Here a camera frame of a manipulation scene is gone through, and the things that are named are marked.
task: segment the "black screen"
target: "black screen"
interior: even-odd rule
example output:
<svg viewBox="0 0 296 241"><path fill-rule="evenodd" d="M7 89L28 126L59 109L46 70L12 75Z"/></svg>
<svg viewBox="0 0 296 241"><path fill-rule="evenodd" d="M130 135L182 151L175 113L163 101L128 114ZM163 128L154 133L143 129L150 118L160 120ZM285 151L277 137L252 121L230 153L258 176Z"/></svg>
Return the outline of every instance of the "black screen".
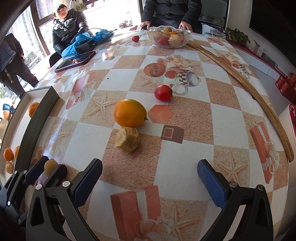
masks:
<svg viewBox="0 0 296 241"><path fill-rule="evenodd" d="M249 27L269 40L296 67L294 2L295 0L253 0Z"/></svg>
<svg viewBox="0 0 296 241"><path fill-rule="evenodd" d="M57 69L60 69L60 68L64 68L64 67L67 67L67 66L70 66L70 65L73 65L73 64L76 64L76 63L79 63L79 62L83 62L85 61L90 55L92 54L92 52L87 52L87 53L84 53L84 54L80 54L80 55L77 55L73 58L69 58L69 59L65 59L58 67Z"/></svg>

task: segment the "curved wooden stick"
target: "curved wooden stick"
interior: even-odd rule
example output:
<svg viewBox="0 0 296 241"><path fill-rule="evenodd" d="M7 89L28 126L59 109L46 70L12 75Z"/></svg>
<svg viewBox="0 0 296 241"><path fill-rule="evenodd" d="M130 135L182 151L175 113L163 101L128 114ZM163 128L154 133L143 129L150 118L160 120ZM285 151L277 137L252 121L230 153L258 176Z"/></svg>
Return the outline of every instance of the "curved wooden stick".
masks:
<svg viewBox="0 0 296 241"><path fill-rule="evenodd" d="M258 93L258 91L252 86L252 84L247 80L246 77L242 76L239 72L234 70L231 66L229 66L227 63L222 61L220 58L218 58L216 55L211 53L210 51L204 49L199 44L194 43L193 41L189 41L188 46L202 52L204 55L211 58L213 61L215 61L217 64L219 64L223 69L225 69L230 75L232 75L237 81L239 81L243 87L251 94L253 97L258 101L258 103L261 105L262 109L265 111L268 118L271 120L272 124L274 125L274 128L276 129L279 137L281 138L281 141L283 143L284 149L286 151L287 157L289 162L292 162L294 160L294 152L292 149L292 146L290 144L290 141L287 137L287 134L281 125L281 122L279 121L276 114L273 112L273 110L268 106L268 104L265 102L265 100L261 97L261 95Z"/></svg>

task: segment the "metal screw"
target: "metal screw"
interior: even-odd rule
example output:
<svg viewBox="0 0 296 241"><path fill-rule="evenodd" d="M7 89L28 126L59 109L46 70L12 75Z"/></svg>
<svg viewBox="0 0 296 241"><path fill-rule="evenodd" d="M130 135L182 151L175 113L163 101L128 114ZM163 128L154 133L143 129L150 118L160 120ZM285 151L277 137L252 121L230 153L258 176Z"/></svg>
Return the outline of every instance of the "metal screw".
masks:
<svg viewBox="0 0 296 241"><path fill-rule="evenodd" d="M260 185L258 185L258 189L261 190L261 191L264 191L265 188L264 188L263 185L260 184Z"/></svg>
<svg viewBox="0 0 296 241"><path fill-rule="evenodd" d="M38 184L35 188L36 188L36 190L39 190L39 189L42 188L42 185L41 184Z"/></svg>
<svg viewBox="0 0 296 241"><path fill-rule="evenodd" d="M230 185L232 188L236 188L236 187L237 187L237 183L236 183L236 182L230 182L229 185Z"/></svg>
<svg viewBox="0 0 296 241"><path fill-rule="evenodd" d="M69 186L70 185L70 182L69 181L65 181L65 182L63 182L63 187L67 187L67 186Z"/></svg>

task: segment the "bowl of fruit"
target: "bowl of fruit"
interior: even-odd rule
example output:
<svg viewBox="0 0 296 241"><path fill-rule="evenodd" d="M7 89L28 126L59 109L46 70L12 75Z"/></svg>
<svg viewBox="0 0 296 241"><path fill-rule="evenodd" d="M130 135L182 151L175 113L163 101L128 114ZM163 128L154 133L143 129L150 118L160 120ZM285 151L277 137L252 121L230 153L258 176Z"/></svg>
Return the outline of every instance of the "bowl of fruit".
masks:
<svg viewBox="0 0 296 241"><path fill-rule="evenodd" d="M180 48L190 39L190 31L170 26L150 27L147 29L149 40L163 48Z"/></svg>

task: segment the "jacket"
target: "jacket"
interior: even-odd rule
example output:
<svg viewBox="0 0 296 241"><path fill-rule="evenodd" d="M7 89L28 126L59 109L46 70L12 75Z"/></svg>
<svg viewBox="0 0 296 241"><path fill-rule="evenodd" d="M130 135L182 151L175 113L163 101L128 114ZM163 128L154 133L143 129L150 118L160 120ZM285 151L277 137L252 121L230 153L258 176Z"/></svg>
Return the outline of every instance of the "jacket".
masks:
<svg viewBox="0 0 296 241"><path fill-rule="evenodd" d="M61 54L67 46L74 43L79 34L89 29L84 13L75 8L68 10L68 15L64 21L55 19L54 23L52 41L58 54Z"/></svg>
<svg viewBox="0 0 296 241"><path fill-rule="evenodd" d="M201 0L146 0L142 22L151 22L155 13L167 19L181 18L183 22L195 26L201 10Z"/></svg>
<svg viewBox="0 0 296 241"><path fill-rule="evenodd" d="M14 35L8 34L0 45L0 72L13 60L15 55L23 55L22 46Z"/></svg>

